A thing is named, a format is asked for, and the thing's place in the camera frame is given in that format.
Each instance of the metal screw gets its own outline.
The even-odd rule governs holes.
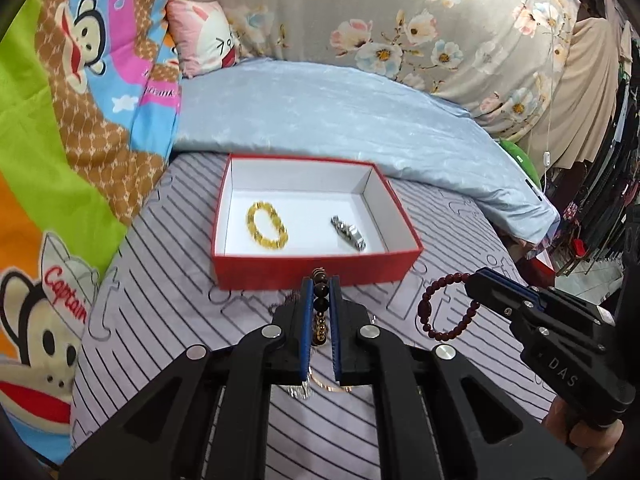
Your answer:
[[[456,356],[456,349],[450,345],[436,346],[436,355],[445,361],[451,361]]]
[[[380,335],[380,329],[375,325],[365,325],[360,327],[360,335],[367,339],[375,339]]]
[[[282,329],[277,325],[267,325],[262,329],[262,335],[269,339],[277,338],[280,334]]]
[[[187,350],[187,357],[192,361],[202,359],[205,355],[207,355],[207,349],[202,345],[194,345]]]

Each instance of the light blue blanket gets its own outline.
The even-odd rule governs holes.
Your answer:
[[[472,197],[534,244],[559,223],[464,108],[353,68],[261,59],[185,81],[174,149],[368,160],[388,176]]]

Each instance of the monkey print blanket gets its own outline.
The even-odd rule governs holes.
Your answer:
[[[0,43],[0,403],[59,462],[84,323],[180,108],[167,0],[27,0]]]

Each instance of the red box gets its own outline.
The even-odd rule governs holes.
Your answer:
[[[287,229],[280,250],[258,244],[246,225],[255,202],[271,203]],[[343,240],[331,218],[354,224],[367,247]],[[277,238],[265,212],[255,223]],[[402,280],[422,243],[398,197],[375,165],[331,158],[230,155],[220,185],[211,254],[223,290],[298,288],[313,269],[340,276],[343,286]]]

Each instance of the human hand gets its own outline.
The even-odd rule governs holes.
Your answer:
[[[596,431],[584,422],[579,422],[570,429],[566,426],[569,410],[569,405],[560,397],[556,397],[549,413],[542,420],[542,425],[563,444],[571,442],[574,446],[586,450],[582,456],[582,463],[591,475],[613,453],[622,436],[624,425],[621,420],[617,420],[606,431]]]

